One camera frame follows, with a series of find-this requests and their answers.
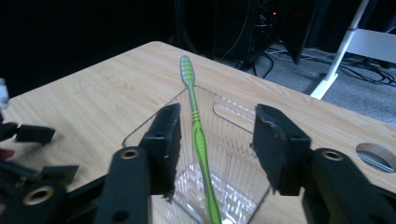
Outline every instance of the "light wood surface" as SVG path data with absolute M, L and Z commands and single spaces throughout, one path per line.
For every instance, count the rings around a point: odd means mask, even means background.
M 370 181 L 396 192 L 396 174 L 368 167 L 355 150 L 360 143 L 374 143 L 394 156 L 396 127 L 161 42 L 148 43 L 11 99 L 3 111 L 6 121 L 50 126 L 56 134 L 44 147 L 12 141 L 1 147 L 16 149 L 13 160 L 37 170 L 43 165 L 79 164 L 70 189 L 104 175 L 122 140 L 184 89 L 179 73 L 183 54 L 191 58 L 196 85 L 248 108 L 264 104 L 280 109 L 313 139 L 312 148 L 346 153 Z M 304 223 L 301 199 L 271 195 L 260 218 L 268 223 Z

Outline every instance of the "floor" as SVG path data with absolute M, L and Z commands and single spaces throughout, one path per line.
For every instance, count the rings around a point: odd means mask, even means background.
M 275 44 L 266 51 L 266 54 L 271 58 L 274 65 L 265 79 L 308 95 L 319 84 L 330 68 L 329 64 L 311 61 L 311 59 L 331 62 L 333 58 L 333 54 L 315 49 L 305 49 L 304 57 L 301 59 L 300 64 L 295 65 L 290 57 L 285 54 L 281 44 Z M 347 55 L 344 63 L 359 65 L 363 61 L 364 58 L 362 57 Z M 260 56 L 256 61 L 257 76 L 264 76 L 270 69 L 271 64 L 267 56 Z M 393 79 L 396 77 L 396 69 L 394 67 L 384 69 L 375 62 L 371 64 L 375 68 L 387 72 L 390 80 L 385 79 L 382 82 L 376 82 L 374 84 L 369 81 L 357 79 L 357 75 L 354 75 L 354 77 L 347 76 L 339 70 L 338 78 L 323 96 L 322 100 L 396 126 L 396 83 Z M 365 78 L 374 80 L 380 80 L 382 78 L 380 75 L 366 69 L 354 66 L 349 66 L 348 68 L 356 71 Z M 254 75 L 252 68 L 246 72 Z

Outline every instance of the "toothbrush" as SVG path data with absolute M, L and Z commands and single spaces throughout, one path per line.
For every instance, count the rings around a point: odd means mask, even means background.
M 195 98 L 195 74 L 194 70 L 192 69 L 190 58 L 186 55 L 181 56 L 180 73 L 181 78 L 186 85 L 190 96 L 192 116 L 192 143 L 195 154 L 198 158 L 199 165 L 201 167 L 201 173 L 204 180 L 206 213 L 208 215 L 210 223 L 220 224 L 221 217 L 219 212 L 219 206 L 216 200 L 215 191 L 213 190 L 212 181 L 210 179 L 204 128 L 201 123 L 200 114 L 198 111 L 198 104 Z

